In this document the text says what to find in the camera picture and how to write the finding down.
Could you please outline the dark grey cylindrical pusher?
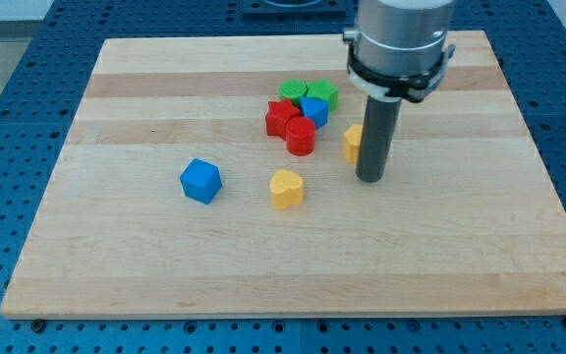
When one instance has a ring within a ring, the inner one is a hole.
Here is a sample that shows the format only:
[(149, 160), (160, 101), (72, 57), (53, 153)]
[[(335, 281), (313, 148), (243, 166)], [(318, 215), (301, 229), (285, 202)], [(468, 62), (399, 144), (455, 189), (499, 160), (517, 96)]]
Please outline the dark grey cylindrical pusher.
[(400, 99), (383, 102), (368, 97), (356, 165), (360, 180), (374, 183), (382, 178), (400, 107)]

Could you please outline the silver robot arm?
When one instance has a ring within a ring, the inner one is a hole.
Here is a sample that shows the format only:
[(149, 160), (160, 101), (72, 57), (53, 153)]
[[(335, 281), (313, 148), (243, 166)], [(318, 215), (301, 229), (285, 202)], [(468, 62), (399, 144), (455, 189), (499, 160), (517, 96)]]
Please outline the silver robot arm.
[(347, 72), (367, 95), (357, 177), (379, 181), (401, 102), (420, 103), (442, 82), (455, 46), (445, 40), (454, 0), (363, 0), (343, 31)]

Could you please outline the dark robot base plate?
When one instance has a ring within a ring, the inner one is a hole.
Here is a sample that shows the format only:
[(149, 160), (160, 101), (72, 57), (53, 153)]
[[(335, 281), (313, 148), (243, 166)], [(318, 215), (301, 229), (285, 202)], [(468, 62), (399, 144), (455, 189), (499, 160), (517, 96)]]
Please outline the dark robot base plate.
[(348, 0), (241, 0), (245, 17), (266, 15), (343, 15)]

